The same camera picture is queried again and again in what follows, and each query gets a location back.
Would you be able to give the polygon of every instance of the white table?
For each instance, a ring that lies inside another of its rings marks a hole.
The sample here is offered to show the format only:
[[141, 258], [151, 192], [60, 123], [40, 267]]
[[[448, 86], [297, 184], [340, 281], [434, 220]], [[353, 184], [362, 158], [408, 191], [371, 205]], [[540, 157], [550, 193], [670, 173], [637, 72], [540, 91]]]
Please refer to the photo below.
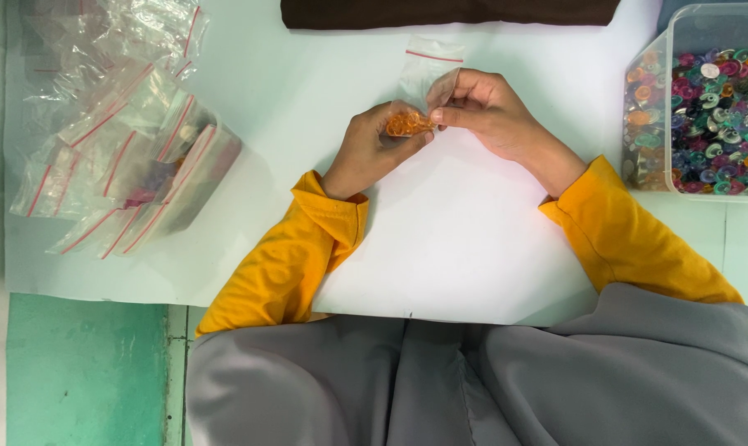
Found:
[[[502, 73], [584, 159], [604, 153], [619, 165], [622, 77], [654, 36], [659, 1], [622, 0], [606, 28], [489, 23], [329, 33], [288, 31], [278, 0], [206, 0], [205, 9], [212, 22], [189, 85], [244, 142], [228, 177], [188, 230], [130, 258], [45, 254], [68, 223], [7, 215], [11, 291], [207, 306], [279, 220], [300, 175], [329, 167], [349, 118], [390, 98], [411, 33], [467, 45], [464, 66]], [[13, 41], [9, 86], [21, 69]], [[11, 199], [19, 93], [7, 90]], [[537, 210], [545, 192], [466, 131], [438, 135], [368, 193], [366, 239], [324, 282], [315, 310], [550, 325], [594, 308], [596, 293], [563, 233]], [[726, 230], [725, 204], [639, 200], [748, 299], [745, 227], [732, 230], [731, 220], [748, 219], [748, 206], [728, 207]]]

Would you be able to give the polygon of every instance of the yellow sleeve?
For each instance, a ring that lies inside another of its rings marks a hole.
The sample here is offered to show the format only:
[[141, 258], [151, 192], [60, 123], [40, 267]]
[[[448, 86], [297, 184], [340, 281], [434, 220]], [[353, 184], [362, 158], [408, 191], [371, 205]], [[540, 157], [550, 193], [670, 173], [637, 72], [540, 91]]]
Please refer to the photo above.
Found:
[[320, 175], [310, 171], [291, 193], [294, 201], [220, 290], [196, 336], [242, 327], [305, 322], [322, 277], [363, 240], [369, 199], [327, 198]]
[[686, 301], [743, 303], [715, 267], [636, 202], [605, 157], [539, 209], [563, 228], [597, 292], [624, 282]]

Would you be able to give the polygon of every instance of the clear plastic box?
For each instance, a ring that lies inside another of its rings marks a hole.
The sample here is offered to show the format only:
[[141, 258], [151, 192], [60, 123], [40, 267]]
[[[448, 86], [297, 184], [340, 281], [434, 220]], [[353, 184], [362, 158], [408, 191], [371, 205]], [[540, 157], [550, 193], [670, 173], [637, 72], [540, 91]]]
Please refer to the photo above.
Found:
[[[681, 182], [675, 183], [675, 179], [679, 181], [680, 178], [673, 178], [679, 174], [679, 169], [672, 166], [672, 152], [678, 150], [677, 143], [672, 146], [672, 137], [679, 136], [679, 132], [675, 133], [671, 128], [672, 82], [675, 76], [680, 76], [675, 71], [679, 71], [675, 64], [678, 64], [680, 55], [705, 55], [713, 48], [719, 49], [720, 55], [726, 58], [732, 58], [740, 49], [748, 49], [748, 3], [687, 5], [679, 9], [671, 17], [667, 30], [647, 46], [627, 68], [622, 176], [630, 188], [670, 190], [673, 194], [696, 200], [748, 202], [748, 185], [736, 195], [717, 195], [708, 192], [706, 187], [697, 192], [688, 192], [686, 189], [680, 191], [677, 187]], [[654, 79], [652, 76], [646, 76], [646, 82], [642, 81], [646, 73], [654, 75]], [[718, 95], [726, 93], [727, 90], [724, 89]], [[705, 127], [712, 128], [709, 122]], [[741, 157], [748, 157], [748, 152]]]

